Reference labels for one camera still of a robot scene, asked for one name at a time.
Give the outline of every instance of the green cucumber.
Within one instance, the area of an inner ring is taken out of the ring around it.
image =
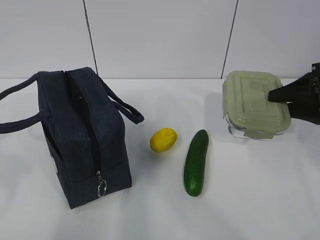
[[[202,129],[194,135],[186,155],[183,181],[186,192],[192,197],[202,192],[208,144],[208,133]]]

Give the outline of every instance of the lemon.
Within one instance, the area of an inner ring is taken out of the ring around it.
[[[178,138],[178,134],[172,128],[162,128],[150,139],[152,150],[161,153],[170,149]]]

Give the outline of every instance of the dark blue lunch bag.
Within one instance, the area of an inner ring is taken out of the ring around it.
[[[39,113],[0,124],[0,134],[41,122],[70,208],[132,185],[123,113],[135,124],[144,117],[124,103],[89,67],[41,71],[0,93],[0,100],[37,81]]]

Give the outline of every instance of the white backdrop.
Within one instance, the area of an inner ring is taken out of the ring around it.
[[[220,78],[237,0],[86,0],[103,78]],[[224,77],[320,62],[318,0],[239,0]],[[94,67],[82,0],[2,0],[0,78]]]

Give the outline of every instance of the glass food container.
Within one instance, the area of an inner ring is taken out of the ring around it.
[[[223,83],[223,117],[237,138],[271,140],[286,132],[291,117],[286,103],[268,101],[269,91],[282,87],[266,72],[233,71]]]

